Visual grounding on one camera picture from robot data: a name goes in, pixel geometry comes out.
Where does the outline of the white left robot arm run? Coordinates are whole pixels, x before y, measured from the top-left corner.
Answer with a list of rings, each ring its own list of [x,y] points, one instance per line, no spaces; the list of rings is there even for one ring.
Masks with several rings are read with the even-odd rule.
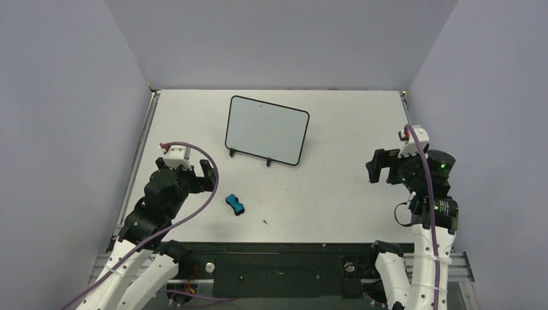
[[[216,193],[218,169],[212,158],[199,161],[203,175],[193,165],[170,167],[158,158],[157,170],[149,177],[143,196],[127,215],[112,248],[108,262],[78,309],[115,309],[130,286],[130,279],[144,261],[162,244],[165,235],[176,227],[173,222],[192,194]]]

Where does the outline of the blue whiteboard eraser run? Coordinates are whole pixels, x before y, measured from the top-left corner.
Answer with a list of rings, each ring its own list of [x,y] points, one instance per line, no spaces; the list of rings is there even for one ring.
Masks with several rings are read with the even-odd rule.
[[[235,216],[239,216],[245,212],[244,205],[239,201],[239,198],[236,195],[230,194],[225,198],[225,201],[232,208]]]

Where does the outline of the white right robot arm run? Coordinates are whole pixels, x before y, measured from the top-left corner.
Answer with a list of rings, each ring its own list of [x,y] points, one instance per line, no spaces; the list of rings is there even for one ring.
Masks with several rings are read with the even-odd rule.
[[[386,182],[404,185],[410,196],[404,206],[411,213],[406,224],[412,231],[412,270],[406,269],[403,249],[377,240],[364,259],[365,269],[380,277],[385,300],[373,299],[386,309],[446,309],[450,253],[458,229],[458,204],[449,196],[448,177],[455,158],[441,150],[425,149],[425,157],[400,157],[399,150],[377,149],[366,163],[370,183],[382,169]]]

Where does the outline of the black framed whiteboard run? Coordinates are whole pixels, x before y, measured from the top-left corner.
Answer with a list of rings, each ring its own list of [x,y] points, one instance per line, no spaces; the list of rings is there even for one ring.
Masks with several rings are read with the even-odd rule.
[[[301,109],[234,95],[230,99],[224,145],[290,166],[300,163],[310,114]]]

